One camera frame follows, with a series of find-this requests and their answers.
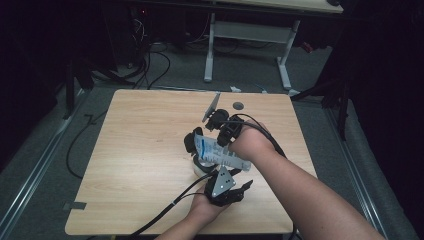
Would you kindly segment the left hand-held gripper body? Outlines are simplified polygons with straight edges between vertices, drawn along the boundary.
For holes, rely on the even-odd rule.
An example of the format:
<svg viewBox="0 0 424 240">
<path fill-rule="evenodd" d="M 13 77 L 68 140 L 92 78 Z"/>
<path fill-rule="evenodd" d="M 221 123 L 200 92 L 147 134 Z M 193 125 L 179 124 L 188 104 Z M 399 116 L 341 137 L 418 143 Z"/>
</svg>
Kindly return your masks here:
<svg viewBox="0 0 424 240">
<path fill-rule="evenodd" d="M 229 171 L 225 166 L 221 166 L 219 171 L 207 181 L 204 194 L 211 204 L 224 206 L 240 202 L 244 198 L 244 195 L 236 194 L 236 189 L 232 190 L 236 182 Z"/>
</svg>

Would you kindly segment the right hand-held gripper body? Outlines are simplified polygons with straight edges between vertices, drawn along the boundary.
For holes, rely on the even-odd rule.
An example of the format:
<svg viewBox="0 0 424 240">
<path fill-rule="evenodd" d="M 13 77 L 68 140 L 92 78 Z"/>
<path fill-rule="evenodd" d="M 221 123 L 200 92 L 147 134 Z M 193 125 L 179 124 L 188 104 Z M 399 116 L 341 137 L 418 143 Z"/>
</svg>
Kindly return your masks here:
<svg viewBox="0 0 424 240">
<path fill-rule="evenodd" d="M 228 131 L 232 133 L 232 138 L 236 139 L 240 135 L 244 120 L 236 115 L 230 116 L 224 109 L 218 109 L 219 98 L 220 92 L 217 92 L 205 111 L 202 121 L 206 123 L 205 127 L 208 130 L 218 130 L 219 133 Z"/>
</svg>

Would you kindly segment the white and blue milk carton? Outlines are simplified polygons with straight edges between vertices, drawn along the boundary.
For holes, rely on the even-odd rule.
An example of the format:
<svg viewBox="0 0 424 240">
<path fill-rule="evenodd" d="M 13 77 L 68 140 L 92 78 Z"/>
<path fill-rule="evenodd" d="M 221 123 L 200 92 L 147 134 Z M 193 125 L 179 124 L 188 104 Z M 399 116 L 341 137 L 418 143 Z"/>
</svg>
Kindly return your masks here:
<svg viewBox="0 0 424 240">
<path fill-rule="evenodd" d="M 194 145 L 201 162 L 224 165 L 245 172 L 251 169 L 249 161 L 241 159 L 234 152 L 231 152 L 227 146 L 220 146 L 213 138 L 196 134 Z"/>
</svg>

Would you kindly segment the glass jar with black lid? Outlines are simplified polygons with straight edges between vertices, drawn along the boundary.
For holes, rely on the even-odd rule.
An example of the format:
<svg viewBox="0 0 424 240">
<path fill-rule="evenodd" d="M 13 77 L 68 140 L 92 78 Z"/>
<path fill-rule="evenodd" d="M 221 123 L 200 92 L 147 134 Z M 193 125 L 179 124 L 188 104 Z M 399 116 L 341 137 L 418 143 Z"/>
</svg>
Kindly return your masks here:
<svg viewBox="0 0 424 240">
<path fill-rule="evenodd" d="M 188 133 L 184 137 L 184 146 L 186 151 L 192 156 L 192 166 L 194 173 L 198 177 L 203 177 L 208 173 L 211 173 L 216 167 L 216 164 L 212 163 L 201 163 L 198 156 L 198 151 L 195 146 L 195 137 L 203 135 L 203 131 L 200 127 L 196 127 L 192 132 Z"/>
</svg>

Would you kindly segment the person's right hand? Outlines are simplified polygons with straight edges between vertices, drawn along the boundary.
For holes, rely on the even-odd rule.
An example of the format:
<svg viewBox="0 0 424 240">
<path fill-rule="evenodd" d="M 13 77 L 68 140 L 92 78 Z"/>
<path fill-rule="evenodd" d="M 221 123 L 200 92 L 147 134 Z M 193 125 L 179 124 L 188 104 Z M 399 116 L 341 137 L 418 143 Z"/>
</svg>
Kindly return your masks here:
<svg viewBox="0 0 424 240">
<path fill-rule="evenodd" d="M 254 164 L 276 154 L 272 143 L 259 130 L 263 124 L 248 120 L 242 127 L 240 135 L 229 145 L 229 150 L 243 160 Z"/>
</svg>

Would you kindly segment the person's left hand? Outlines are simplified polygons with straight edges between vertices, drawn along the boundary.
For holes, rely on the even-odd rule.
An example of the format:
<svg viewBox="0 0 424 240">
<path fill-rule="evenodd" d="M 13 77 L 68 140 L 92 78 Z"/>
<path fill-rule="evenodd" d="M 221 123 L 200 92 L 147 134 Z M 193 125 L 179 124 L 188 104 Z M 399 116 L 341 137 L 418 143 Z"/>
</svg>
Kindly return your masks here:
<svg viewBox="0 0 424 240">
<path fill-rule="evenodd" d="M 190 221 L 198 224 L 208 225 L 213 222 L 228 205 L 216 206 L 209 202 L 209 199 L 202 194 L 196 194 L 192 200 L 190 211 L 187 215 Z"/>
</svg>

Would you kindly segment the white-framed desk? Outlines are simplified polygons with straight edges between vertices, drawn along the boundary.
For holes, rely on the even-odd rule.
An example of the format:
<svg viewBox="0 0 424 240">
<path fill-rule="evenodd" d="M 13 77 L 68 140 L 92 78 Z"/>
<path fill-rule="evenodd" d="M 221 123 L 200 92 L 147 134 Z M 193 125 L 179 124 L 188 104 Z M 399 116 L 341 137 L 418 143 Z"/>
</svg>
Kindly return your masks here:
<svg viewBox="0 0 424 240">
<path fill-rule="evenodd" d="M 205 0 L 211 7 L 253 7 L 257 13 L 260 8 L 288 10 L 294 13 L 335 14 L 339 16 L 344 9 L 339 0 Z M 282 55 L 276 58 L 282 86 L 290 96 L 299 94 L 292 88 L 286 62 L 297 35 L 301 20 L 295 17 L 287 26 L 276 23 L 246 23 L 242 20 L 217 20 L 215 13 L 209 17 L 208 53 L 206 56 L 204 81 L 213 79 L 214 42 L 216 38 L 248 40 L 264 43 L 278 43 L 285 46 Z"/>
</svg>

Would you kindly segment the black stand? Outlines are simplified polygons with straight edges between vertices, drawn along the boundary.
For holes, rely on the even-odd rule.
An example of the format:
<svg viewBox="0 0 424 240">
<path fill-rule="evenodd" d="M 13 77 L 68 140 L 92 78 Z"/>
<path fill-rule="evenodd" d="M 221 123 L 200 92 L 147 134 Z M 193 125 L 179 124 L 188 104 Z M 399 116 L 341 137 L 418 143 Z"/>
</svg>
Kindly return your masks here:
<svg viewBox="0 0 424 240">
<path fill-rule="evenodd" d="M 83 90 L 92 90 L 94 81 L 91 77 L 89 61 L 85 58 L 76 58 L 66 66 L 66 113 L 65 119 L 68 119 L 75 109 L 75 82 L 78 82 Z"/>
<path fill-rule="evenodd" d="M 348 117 L 348 101 L 349 101 L 350 82 L 348 80 L 334 79 L 325 83 L 320 83 L 312 88 L 291 96 L 292 101 L 298 101 L 307 96 L 319 95 L 322 93 L 323 99 L 321 106 L 324 109 L 338 107 L 338 117 L 336 130 L 340 138 L 346 140 L 346 119 Z"/>
</svg>

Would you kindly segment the dark equipment with red light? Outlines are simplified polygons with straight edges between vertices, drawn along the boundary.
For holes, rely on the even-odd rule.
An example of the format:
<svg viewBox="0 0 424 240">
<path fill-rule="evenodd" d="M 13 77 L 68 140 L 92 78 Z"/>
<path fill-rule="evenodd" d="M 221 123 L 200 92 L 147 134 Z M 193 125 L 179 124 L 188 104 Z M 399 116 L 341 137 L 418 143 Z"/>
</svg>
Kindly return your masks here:
<svg viewBox="0 0 424 240">
<path fill-rule="evenodd" d="M 131 6 L 129 8 L 131 20 L 131 36 L 134 41 L 133 64 L 139 65 L 148 46 L 148 11 L 144 7 Z"/>
</svg>

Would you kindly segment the grey tape strip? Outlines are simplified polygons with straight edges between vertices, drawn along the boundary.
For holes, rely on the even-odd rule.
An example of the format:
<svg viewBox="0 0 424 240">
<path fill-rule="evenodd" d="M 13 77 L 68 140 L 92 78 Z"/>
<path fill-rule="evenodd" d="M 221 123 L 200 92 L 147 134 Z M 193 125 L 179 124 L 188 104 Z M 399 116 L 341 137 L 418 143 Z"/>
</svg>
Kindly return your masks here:
<svg viewBox="0 0 424 240">
<path fill-rule="evenodd" d="M 63 209 L 65 211 L 69 211 L 72 209 L 77 209 L 77 210 L 84 210 L 86 207 L 86 203 L 84 202 L 65 202 Z"/>
</svg>

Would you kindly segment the metal floor rail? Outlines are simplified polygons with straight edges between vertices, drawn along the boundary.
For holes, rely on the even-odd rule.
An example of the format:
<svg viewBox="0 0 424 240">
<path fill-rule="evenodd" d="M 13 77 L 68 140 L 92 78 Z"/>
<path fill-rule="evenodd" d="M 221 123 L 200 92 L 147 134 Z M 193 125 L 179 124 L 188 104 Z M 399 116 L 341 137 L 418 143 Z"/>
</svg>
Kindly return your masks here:
<svg viewBox="0 0 424 240">
<path fill-rule="evenodd" d="M 57 126 L 51 135 L 46 147 L 38 158 L 29 176 L 19 188 L 19 192 L 11 203 L 8 211 L 0 221 L 0 240 L 7 240 L 13 231 L 20 216 L 25 210 L 28 202 L 31 200 L 34 192 L 36 191 L 39 183 L 44 177 L 48 167 L 50 166 L 56 154 L 58 145 L 63 139 L 63 136 L 71 124 L 75 112 L 79 110 L 81 105 L 87 99 L 90 92 L 88 90 L 79 90 L 75 99 L 76 103 L 73 110 L 69 110 L 62 118 L 60 124 Z"/>
<path fill-rule="evenodd" d="M 332 126 L 332 130 L 337 138 L 338 144 L 344 156 L 347 172 L 351 178 L 352 186 L 358 198 L 359 204 L 367 221 L 385 238 L 387 232 L 382 224 L 376 205 L 364 183 L 361 173 L 357 167 L 355 159 L 350 151 L 349 145 L 345 139 L 345 134 L 338 128 L 336 114 L 331 109 L 324 109 L 324 114 Z"/>
</svg>

